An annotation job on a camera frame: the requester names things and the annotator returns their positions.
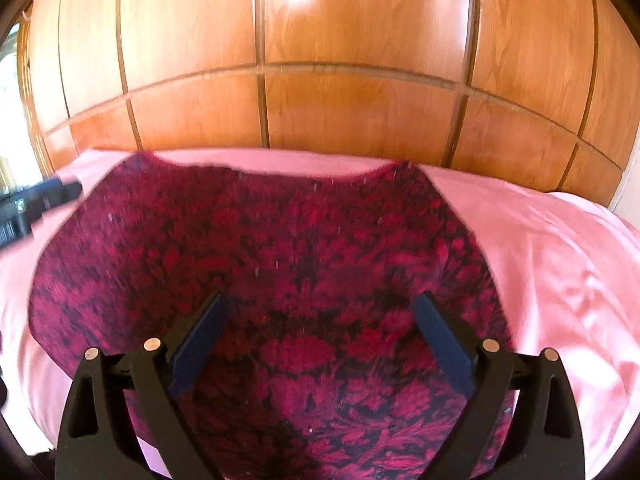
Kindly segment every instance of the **maroon garment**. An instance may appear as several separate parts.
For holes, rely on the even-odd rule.
[[[419,474],[465,403],[415,324],[421,291],[511,348],[474,236],[411,164],[314,179],[147,154],[111,171],[44,251],[31,333],[72,376],[89,346],[131,351],[213,290],[232,311],[180,406],[228,478]]]

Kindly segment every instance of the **pink fabric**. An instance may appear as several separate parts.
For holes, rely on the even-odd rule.
[[[128,153],[86,152],[63,178],[85,192]],[[386,161],[277,150],[183,150],[173,162],[219,164],[243,171],[347,175]],[[489,261],[519,352],[558,349],[578,402],[587,478],[620,446],[640,412],[640,234],[601,206],[564,193],[542,194],[500,180],[423,167]],[[33,340],[27,305],[39,254],[73,211],[49,214],[35,238],[0,253],[0,332],[10,390],[55,442],[70,379]],[[154,450],[145,445],[146,453]],[[162,472],[155,458],[152,462]]]

